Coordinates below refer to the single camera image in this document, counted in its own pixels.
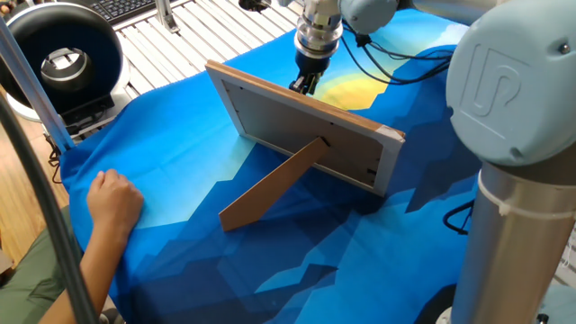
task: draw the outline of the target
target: frame stand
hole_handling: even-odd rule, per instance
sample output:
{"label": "frame stand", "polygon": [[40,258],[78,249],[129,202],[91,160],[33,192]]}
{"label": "frame stand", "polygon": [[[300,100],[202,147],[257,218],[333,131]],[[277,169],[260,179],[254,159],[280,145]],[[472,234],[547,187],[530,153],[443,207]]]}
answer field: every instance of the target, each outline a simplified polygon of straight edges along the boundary
{"label": "frame stand", "polygon": [[296,152],[220,212],[222,229],[235,230],[260,220],[266,211],[328,151],[329,144],[318,137]]}

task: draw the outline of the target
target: metal rod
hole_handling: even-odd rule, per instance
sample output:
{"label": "metal rod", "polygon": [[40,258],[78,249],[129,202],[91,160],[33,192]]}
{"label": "metal rod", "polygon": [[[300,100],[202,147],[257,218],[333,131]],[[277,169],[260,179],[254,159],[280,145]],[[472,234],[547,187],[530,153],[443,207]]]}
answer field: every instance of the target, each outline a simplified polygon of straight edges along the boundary
{"label": "metal rod", "polygon": [[533,324],[574,227],[576,186],[488,163],[478,183],[451,324]]}
{"label": "metal rod", "polygon": [[1,95],[0,124],[4,126],[4,130],[12,142],[14,150],[22,162],[26,175],[30,179],[36,198],[38,198],[38,204],[44,214],[44,220],[46,221],[50,239],[56,252],[58,265],[64,275],[64,284],[70,297],[69,299],[76,317],[76,322],[82,324],[98,324],[99,321],[94,305],[88,295],[84,278],[80,274],[80,260],[77,259],[73,253],[72,242],[68,238],[66,224],[59,212],[54,193],[50,189],[50,184],[42,171],[42,167],[30,143],[26,139],[26,135],[24,135],[20,124],[16,120],[12,108]]}
{"label": "metal rod", "polygon": [[4,20],[0,19],[0,57],[4,60],[14,79],[26,95],[31,108],[36,111],[61,152],[74,147],[74,142],[59,118],[50,99],[44,92],[38,78],[34,75],[28,60],[20,50],[14,36],[10,33]]}
{"label": "metal rod", "polygon": [[176,20],[174,20],[174,16],[172,15],[170,0],[156,0],[156,8],[158,10],[156,18],[160,23],[162,23],[169,32],[180,32],[180,28],[178,28]]}

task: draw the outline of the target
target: wooden surface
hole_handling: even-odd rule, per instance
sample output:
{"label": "wooden surface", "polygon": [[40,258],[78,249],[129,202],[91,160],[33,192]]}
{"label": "wooden surface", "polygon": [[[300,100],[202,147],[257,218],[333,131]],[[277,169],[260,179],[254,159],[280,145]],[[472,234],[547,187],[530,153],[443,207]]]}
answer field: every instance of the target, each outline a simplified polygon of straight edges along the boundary
{"label": "wooden surface", "polygon": [[299,150],[220,213],[222,229],[234,230],[260,220],[329,149],[323,139],[316,138]]}
{"label": "wooden surface", "polygon": [[[40,124],[19,118],[44,173],[51,179],[54,169],[48,164],[52,151],[44,139]],[[62,184],[52,184],[60,207],[68,204]],[[15,264],[22,259],[40,232],[46,227],[32,186],[4,129],[0,126],[0,239],[2,250]]]}
{"label": "wooden surface", "polygon": [[315,167],[384,195],[403,132],[220,63],[206,70],[240,135],[289,156],[322,137],[330,151]]}

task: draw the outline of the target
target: metal grid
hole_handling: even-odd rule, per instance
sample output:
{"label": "metal grid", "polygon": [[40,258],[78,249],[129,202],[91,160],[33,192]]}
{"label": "metal grid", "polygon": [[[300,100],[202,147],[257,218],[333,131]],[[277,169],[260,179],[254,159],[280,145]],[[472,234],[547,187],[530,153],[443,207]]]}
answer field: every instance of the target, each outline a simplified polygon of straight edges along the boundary
{"label": "metal grid", "polygon": [[180,32],[170,33],[156,10],[114,27],[130,65],[125,90],[134,99],[204,71],[208,59],[223,62],[291,31],[302,5],[272,4],[262,13],[241,9],[234,0],[172,3]]}

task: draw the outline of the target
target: person's arm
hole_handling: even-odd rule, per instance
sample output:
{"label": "person's arm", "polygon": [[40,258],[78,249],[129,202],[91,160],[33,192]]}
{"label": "person's arm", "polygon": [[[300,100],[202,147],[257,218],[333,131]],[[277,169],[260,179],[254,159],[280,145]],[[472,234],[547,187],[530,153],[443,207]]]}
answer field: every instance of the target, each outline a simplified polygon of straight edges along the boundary
{"label": "person's arm", "polygon": [[[114,170],[98,174],[87,200],[94,230],[80,262],[80,270],[94,308],[100,311],[144,200],[134,184]],[[68,323],[76,321],[68,293],[64,291],[44,314],[40,324]]]}

